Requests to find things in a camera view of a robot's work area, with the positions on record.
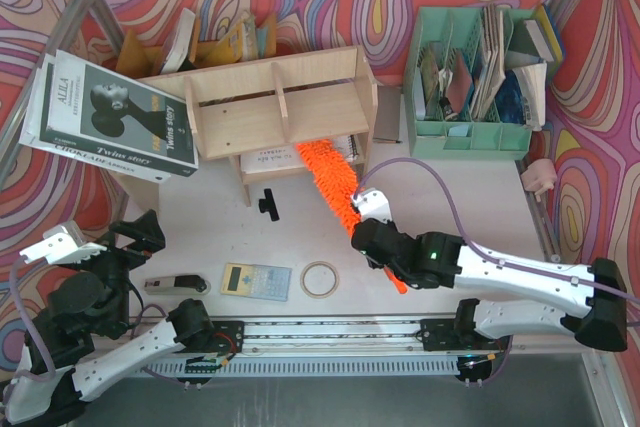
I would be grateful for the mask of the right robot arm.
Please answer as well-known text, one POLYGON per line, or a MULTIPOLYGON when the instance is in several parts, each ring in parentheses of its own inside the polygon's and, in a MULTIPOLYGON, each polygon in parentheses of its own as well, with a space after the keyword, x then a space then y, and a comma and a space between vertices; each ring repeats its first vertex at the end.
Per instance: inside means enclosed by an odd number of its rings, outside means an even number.
POLYGON ((411 237, 394 223, 356 225, 352 247, 373 268, 387 268, 407 286, 503 291, 509 301, 463 299, 453 331, 466 343, 513 335, 562 334, 607 352, 627 348, 626 286, 617 264, 548 263, 495 252, 442 232, 411 237))

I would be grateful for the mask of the orange microfiber duster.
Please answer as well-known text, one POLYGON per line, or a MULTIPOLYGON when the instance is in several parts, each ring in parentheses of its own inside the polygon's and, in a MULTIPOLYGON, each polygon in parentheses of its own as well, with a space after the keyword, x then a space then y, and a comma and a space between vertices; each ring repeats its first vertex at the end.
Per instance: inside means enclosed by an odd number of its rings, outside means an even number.
POLYGON ((396 163, 413 163, 416 159, 391 158, 376 165, 361 182, 344 157, 333 147, 330 140, 316 140, 295 145, 307 170, 312 173, 314 183, 330 210, 340 220, 350 239, 355 226, 362 222, 360 214, 352 205, 352 198, 363 192, 367 181, 382 168, 396 163))

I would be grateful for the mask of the beige and blue calculator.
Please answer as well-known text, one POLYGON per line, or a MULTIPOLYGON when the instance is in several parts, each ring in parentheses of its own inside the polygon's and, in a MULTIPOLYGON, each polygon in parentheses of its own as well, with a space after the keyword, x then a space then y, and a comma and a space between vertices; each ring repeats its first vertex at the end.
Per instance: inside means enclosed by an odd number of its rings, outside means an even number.
POLYGON ((286 302, 292 269, 266 265, 227 263, 220 293, 251 299, 286 302))

